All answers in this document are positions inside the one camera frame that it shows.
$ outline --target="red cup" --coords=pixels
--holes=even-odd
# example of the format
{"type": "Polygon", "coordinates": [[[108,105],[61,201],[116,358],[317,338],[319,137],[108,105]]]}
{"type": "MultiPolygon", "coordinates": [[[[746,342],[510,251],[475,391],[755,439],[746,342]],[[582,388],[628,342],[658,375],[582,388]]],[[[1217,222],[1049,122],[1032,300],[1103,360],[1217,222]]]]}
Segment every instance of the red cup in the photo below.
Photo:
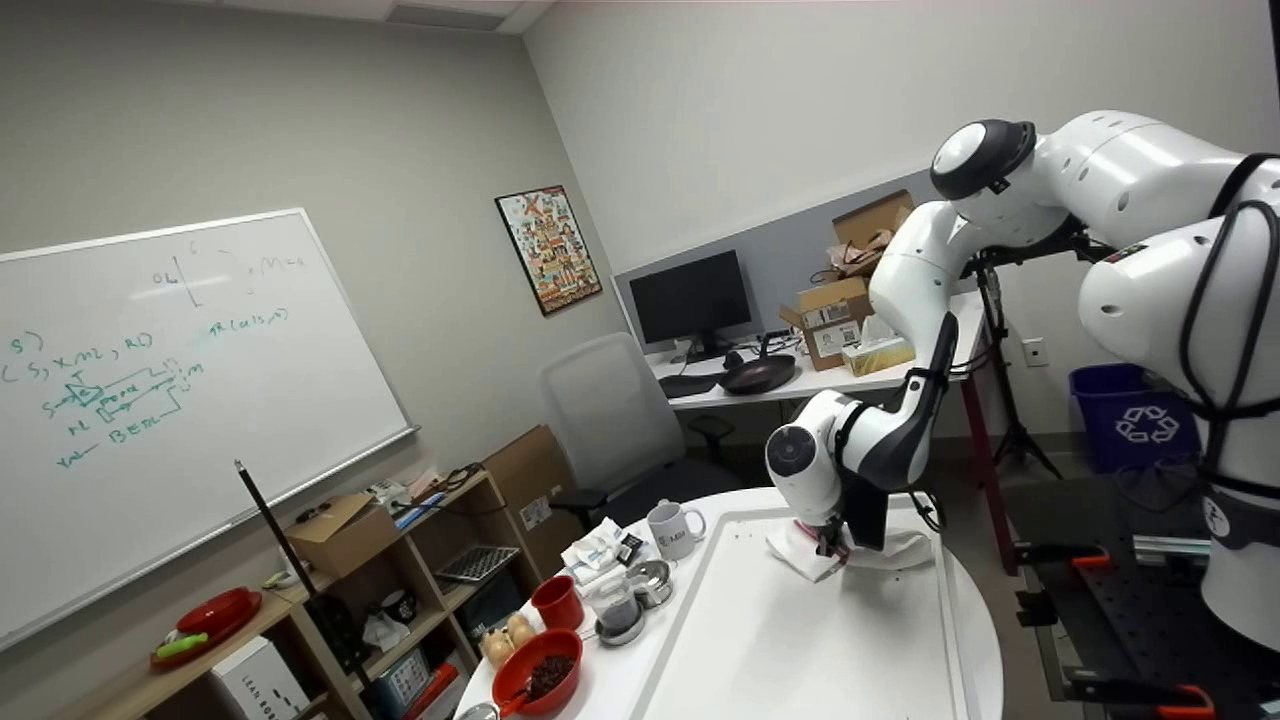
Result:
{"type": "Polygon", "coordinates": [[[548,630],[575,633],[582,625],[582,602],[575,598],[566,576],[550,576],[532,594],[532,608],[543,618],[548,630]]]}

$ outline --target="white cup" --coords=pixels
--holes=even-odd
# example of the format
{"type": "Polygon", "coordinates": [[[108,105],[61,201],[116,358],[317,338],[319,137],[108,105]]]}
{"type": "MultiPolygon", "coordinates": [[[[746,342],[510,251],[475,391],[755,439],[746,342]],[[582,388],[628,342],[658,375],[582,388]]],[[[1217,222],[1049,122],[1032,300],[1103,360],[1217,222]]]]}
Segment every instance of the white cup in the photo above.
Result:
{"type": "Polygon", "coordinates": [[[646,512],[646,532],[650,532],[657,554],[658,554],[663,561],[678,561],[678,556],[687,556],[687,554],[703,539],[709,515],[696,512],[696,509],[678,509],[678,503],[672,503],[672,500],[658,500],[658,503],[646,512]]]}

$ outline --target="wall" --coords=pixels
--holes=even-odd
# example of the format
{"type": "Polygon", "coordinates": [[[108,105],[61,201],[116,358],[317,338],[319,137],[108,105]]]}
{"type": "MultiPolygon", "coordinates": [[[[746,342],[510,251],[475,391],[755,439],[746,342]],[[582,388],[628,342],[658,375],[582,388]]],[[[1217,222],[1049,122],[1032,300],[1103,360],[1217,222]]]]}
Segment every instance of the wall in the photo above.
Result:
{"type": "MultiPolygon", "coordinates": [[[[566,185],[581,201],[521,41],[4,6],[0,110],[0,251],[290,203],[313,211],[421,429],[350,481],[501,447],[539,420],[539,360],[625,328],[608,292],[543,321],[492,207],[492,197],[536,185],[566,185]]],[[[168,625],[261,582],[274,561],[266,549],[261,527],[229,532],[0,652],[0,716],[74,716],[143,676],[168,625]]]]}
{"type": "MultiPolygon", "coordinates": [[[[620,274],[919,173],[980,117],[1133,110],[1280,143],[1265,0],[562,0],[526,54],[620,274]]],[[[1068,367],[1103,360],[1076,328],[1082,270],[1003,277],[1016,331],[1050,360],[1016,367],[1022,420],[1063,432],[1068,367]]]]}

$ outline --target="floor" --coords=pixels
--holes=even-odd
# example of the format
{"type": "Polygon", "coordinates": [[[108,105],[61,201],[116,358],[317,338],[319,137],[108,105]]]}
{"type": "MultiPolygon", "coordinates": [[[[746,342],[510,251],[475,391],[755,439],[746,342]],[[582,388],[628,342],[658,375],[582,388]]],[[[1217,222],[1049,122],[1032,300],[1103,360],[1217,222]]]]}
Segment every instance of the floor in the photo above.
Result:
{"type": "MultiPolygon", "coordinates": [[[[769,483],[758,478],[758,447],[727,447],[724,457],[746,483],[769,483]]],[[[1050,466],[1061,474],[1082,474],[1082,462],[1073,453],[1050,453],[1050,466]]],[[[1003,720],[1096,720],[1096,710],[1079,705],[1061,705],[1049,695],[1036,636],[1016,625],[1016,594],[1028,587],[1022,576],[1003,576],[995,561],[995,539],[986,523],[986,509],[980,492],[973,489],[973,470],[962,457],[954,462],[932,462],[932,483],[949,509],[949,527],[945,539],[982,594],[995,636],[999,636],[999,656],[1003,656],[1003,720]]],[[[999,483],[1050,483],[1050,478],[1039,466],[999,466],[999,483]]],[[[1073,660],[1073,644],[1057,633],[1057,652],[1073,660]]]]}

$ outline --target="ceiling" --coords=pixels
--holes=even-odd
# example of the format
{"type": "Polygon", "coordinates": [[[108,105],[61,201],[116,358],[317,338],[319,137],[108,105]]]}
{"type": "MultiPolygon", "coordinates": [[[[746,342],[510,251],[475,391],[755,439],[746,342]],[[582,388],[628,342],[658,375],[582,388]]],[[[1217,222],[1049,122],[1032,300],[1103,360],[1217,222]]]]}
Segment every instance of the ceiling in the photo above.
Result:
{"type": "Polygon", "coordinates": [[[557,0],[185,0],[185,6],[521,37],[557,0]]]}

